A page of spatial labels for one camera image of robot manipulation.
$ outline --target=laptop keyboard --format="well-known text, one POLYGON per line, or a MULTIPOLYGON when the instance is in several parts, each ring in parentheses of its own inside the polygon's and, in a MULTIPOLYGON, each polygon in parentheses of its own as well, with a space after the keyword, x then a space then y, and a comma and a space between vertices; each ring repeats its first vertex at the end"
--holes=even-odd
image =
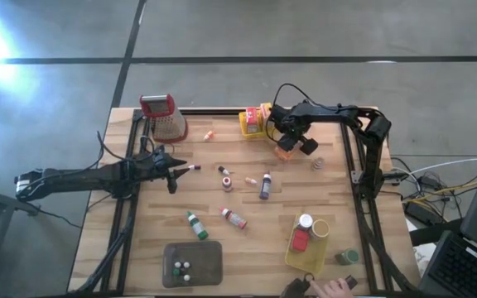
POLYGON ((467 252, 465 241, 451 235, 439 253, 428 274, 458 296, 477 297, 477 257, 467 252))

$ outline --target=purple bottle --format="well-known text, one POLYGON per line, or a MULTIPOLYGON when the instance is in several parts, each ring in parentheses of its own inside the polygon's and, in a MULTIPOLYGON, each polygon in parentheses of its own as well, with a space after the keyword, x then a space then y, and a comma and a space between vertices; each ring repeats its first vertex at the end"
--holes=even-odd
POLYGON ((272 186, 272 177, 270 171, 264 174, 263 185, 261 185, 261 194, 258 196, 261 199, 268 199, 270 196, 270 187, 272 186))

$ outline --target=yellow tray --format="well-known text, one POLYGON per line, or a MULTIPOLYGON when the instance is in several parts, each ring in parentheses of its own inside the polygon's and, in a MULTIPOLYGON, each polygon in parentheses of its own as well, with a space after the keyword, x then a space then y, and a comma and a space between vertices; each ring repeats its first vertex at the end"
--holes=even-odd
MULTIPOLYGON (((294 225, 292 226, 290 239, 288 239, 287 255, 285 256, 285 263, 288 266, 300 269, 304 272, 309 272, 318 276, 323 270, 323 263, 325 263, 325 255, 327 253, 328 238, 321 240, 310 239, 306 250, 304 252, 293 252, 290 249, 292 244, 292 236, 294 235, 294 228, 297 224, 297 220, 301 216, 301 213, 296 214, 294 225)), ((313 216, 314 220, 323 219, 321 216, 313 216)))
MULTIPOLYGON (((260 109, 257 109, 257 123, 259 132, 255 133, 247 133, 246 128, 246 112, 241 112, 238 114, 238 120, 240 121, 240 129, 242 130, 242 135, 246 138, 254 138, 254 137, 264 137, 266 133, 264 132, 264 121, 263 121, 263 113, 260 109)), ((268 133, 273 133, 274 127, 268 128, 268 133)))

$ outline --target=concrete floor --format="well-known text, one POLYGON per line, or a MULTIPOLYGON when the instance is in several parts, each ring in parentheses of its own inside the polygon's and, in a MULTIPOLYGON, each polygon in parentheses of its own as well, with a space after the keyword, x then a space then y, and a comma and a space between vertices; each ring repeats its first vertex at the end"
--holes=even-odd
MULTIPOLYGON (((139 0, 0 1, 0 56, 124 57, 139 0)), ((148 1, 134 57, 477 55, 470 0, 148 1)), ((34 168, 79 168, 98 155, 121 64, 0 65, 0 192, 34 168)), ((292 82, 324 104, 376 105, 392 154, 412 169, 477 156, 477 62, 131 65, 120 106, 172 93, 180 106, 246 106, 292 82)), ((294 104, 293 90, 280 103, 294 104)), ((477 161, 435 169, 448 185, 477 161)), ((412 185, 402 186, 405 194, 412 185)), ((89 193, 37 201, 80 224, 89 193)), ((466 213, 472 193, 462 196, 466 213)), ((456 210, 447 209, 449 219, 456 210)), ((80 232, 17 212, 0 252, 0 296, 65 292, 80 232)))

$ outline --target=pink bottle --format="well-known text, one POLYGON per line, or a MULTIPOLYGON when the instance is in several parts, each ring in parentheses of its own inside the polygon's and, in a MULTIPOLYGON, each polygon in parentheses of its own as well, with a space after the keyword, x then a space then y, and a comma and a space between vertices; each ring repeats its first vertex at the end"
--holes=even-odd
POLYGON ((222 216, 224 216, 230 223, 241 229, 246 228, 246 224, 248 222, 241 218, 238 214, 226 208, 220 208, 220 212, 222 213, 222 216))

